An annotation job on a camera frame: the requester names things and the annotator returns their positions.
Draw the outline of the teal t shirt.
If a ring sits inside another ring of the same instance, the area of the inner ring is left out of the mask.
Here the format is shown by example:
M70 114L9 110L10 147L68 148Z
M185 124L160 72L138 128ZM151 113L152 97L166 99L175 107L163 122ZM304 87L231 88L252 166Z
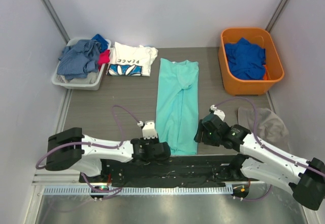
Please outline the teal t shirt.
M199 64L160 60L158 76L156 130L167 142L172 155L196 155L194 137L199 122Z

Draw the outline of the white printed t shirt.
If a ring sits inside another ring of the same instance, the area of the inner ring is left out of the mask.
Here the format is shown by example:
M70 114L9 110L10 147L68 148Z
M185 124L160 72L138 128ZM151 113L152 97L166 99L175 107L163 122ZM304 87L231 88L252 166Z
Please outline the white printed t shirt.
M151 65L158 56L154 47L133 47L118 42L110 52L110 62L106 71L111 76L144 76L149 77Z

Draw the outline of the white laundry basket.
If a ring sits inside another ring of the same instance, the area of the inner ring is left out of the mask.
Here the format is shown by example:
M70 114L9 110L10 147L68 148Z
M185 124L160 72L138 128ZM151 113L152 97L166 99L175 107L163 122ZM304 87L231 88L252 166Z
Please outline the white laundry basket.
M66 46L74 45L79 40L91 40L91 39L73 38L68 41ZM109 41L108 39L106 39L106 40L109 42L108 49L110 50L111 41ZM66 89L79 89L79 90L98 90L99 89L101 79L104 74L105 64L102 66L99 66L99 71L98 71L99 74L98 74L97 80L94 84L71 84L71 83L69 83L70 80L66 80L64 76L57 75L56 72L57 72L58 65L57 65L56 70L52 76L52 83L54 85L62 86Z

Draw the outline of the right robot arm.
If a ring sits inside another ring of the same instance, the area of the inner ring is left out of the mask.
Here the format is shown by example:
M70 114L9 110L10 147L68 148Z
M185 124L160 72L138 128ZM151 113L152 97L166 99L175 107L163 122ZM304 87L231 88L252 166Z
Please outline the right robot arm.
M324 162L287 153L238 124L228 126L209 114L199 121L195 141L223 146L238 152L238 162L229 168L236 181L244 177L263 181L290 194L302 206L318 210L324 200Z

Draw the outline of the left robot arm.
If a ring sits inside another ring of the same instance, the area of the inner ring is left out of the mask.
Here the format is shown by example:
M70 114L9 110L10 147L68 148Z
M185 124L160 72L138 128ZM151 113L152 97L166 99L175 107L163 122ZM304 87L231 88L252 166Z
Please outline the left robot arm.
M135 138L120 143L84 135L79 127L50 136L48 153L45 164L47 171L72 169L98 183L108 177L108 170L103 167L104 160L146 164L164 161L171 156L168 143L160 142L158 138Z

